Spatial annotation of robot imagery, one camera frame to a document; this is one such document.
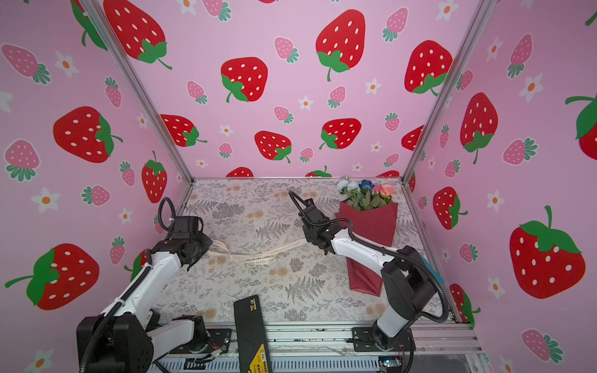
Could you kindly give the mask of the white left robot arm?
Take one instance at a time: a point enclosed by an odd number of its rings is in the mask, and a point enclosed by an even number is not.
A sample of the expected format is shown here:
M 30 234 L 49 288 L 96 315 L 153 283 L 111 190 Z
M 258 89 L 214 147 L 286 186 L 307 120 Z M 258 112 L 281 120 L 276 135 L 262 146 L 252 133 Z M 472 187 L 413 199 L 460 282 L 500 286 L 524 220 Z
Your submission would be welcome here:
M 175 273 L 191 268 L 208 252 L 212 240 L 197 216 L 173 214 L 159 223 L 166 239 L 145 250 L 146 263 L 121 295 L 101 314 L 86 317 L 76 330 L 80 372 L 147 372 L 180 346 L 201 351 L 211 336 L 200 316 L 184 316 L 149 330 L 151 308 Z

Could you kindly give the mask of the white fake flower stem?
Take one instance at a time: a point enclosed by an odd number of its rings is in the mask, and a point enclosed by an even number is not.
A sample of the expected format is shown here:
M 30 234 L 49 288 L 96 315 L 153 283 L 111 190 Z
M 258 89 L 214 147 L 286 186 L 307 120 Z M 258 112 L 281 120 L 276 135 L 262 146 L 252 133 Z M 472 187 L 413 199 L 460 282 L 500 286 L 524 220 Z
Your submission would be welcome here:
M 356 211 L 365 211 L 370 206 L 370 192 L 357 182 L 343 179 L 337 184 L 337 191 L 346 197 L 345 204 Z

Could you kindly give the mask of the blue fake rose stem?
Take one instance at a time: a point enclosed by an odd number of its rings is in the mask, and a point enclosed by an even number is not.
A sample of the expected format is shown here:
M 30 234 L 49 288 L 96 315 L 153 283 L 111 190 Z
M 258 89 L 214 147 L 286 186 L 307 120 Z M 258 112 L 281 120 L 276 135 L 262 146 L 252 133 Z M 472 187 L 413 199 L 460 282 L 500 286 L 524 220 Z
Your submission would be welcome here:
M 370 180 L 362 180 L 362 182 L 359 184 L 359 187 L 362 191 L 368 191 L 372 190 L 374 185 Z

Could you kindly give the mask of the large pink fake rose stem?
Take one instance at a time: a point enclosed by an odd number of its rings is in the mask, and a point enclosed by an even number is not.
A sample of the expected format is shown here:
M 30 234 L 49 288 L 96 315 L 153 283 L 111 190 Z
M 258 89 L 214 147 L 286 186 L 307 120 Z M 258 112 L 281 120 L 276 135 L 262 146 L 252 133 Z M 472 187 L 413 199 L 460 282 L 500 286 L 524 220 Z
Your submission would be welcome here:
M 379 190 L 379 195 L 380 197 L 382 197 L 386 205 L 393 203 L 393 191 L 393 187 L 388 184 L 381 186 L 381 189 Z

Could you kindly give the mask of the beige ribbon pile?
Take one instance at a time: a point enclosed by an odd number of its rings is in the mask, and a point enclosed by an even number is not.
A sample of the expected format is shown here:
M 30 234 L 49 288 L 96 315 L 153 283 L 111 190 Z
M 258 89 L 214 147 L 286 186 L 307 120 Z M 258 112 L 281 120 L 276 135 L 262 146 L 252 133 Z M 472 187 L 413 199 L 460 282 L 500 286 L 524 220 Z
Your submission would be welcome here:
M 297 247 L 306 244 L 305 239 L 298 239 L 296 241 L 290 242 L 286 245 L 280 246 L 278 248 L 267 250 L 261 253 L 255 254 L 246 254 L 246 253 L 232 253 L 227 245 L 219 240 L 215 240 L 210 249 L 208 250 L 208 254 L 212 256 L 224 257 L 225 259 L 232 261 L 233 263 L 253 263 L 253 262 L 264 262 L 275 258 L 276 256 L 288 252 L 289 250 L 293 250 Z

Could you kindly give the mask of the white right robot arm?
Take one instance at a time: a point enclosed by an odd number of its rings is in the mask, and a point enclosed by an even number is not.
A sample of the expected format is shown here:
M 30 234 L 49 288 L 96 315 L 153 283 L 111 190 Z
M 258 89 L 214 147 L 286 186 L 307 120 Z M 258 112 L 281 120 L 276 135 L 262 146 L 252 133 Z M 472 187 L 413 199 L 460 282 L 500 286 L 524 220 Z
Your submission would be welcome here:
M 294 191 L 289 197 L 298 208 L 306 241 L 323 250 L 345 256 L 382 278 L 390 307 L 373 323 L 371 343 L 392 351 L 401 337 L 411 337 L 410 327 L 421 317 L 444 323 L 450 316 L 449 301 L 438 278 L 423 257 L 410 246 L 386 248 L 358 236 L 348 219 L 329 219 L 312 199 Z

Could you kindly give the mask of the dark red wrapping paper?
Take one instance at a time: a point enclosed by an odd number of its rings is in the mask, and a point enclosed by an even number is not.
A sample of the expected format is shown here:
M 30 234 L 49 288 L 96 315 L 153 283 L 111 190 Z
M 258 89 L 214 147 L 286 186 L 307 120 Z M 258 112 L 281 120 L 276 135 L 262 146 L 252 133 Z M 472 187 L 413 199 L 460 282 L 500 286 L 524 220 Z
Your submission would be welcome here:
M 353 223 L 353 232 L 381 246 L 391 247 L 396 231 L 398 203 L 390 203 L 381 208 L 368 211 L 357 211 L 340 203 L 337 219 L 349 219 Z M 382 291 L 382 278 L 368 267 L 352 259 L 346 259 L 350 289 L 367 295 L 379 297 Z

